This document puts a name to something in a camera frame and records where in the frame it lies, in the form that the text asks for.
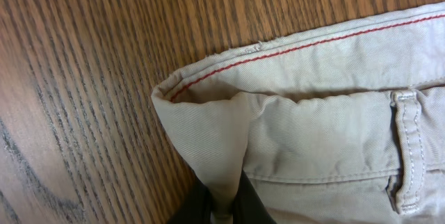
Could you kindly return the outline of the beige shorts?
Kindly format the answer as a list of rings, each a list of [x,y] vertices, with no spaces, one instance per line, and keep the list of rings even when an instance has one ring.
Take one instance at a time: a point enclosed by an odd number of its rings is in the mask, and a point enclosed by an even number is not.
[[[233,223],[241,172],[276,223],[444,222],[444,4],[231,49],[152,92]]]

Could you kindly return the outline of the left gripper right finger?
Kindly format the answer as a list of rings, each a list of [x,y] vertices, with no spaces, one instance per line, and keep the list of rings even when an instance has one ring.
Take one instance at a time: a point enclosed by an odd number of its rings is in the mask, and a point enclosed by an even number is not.
[[[232,210],[233,224],[276,224],[244,171],[241,172]]]

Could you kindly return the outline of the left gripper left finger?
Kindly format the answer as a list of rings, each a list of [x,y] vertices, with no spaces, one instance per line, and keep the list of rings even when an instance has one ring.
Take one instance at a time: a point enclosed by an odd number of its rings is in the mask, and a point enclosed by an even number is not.
[[[196,179],[181,207],[167,224],[210,224],[212,198],[208,188]]]

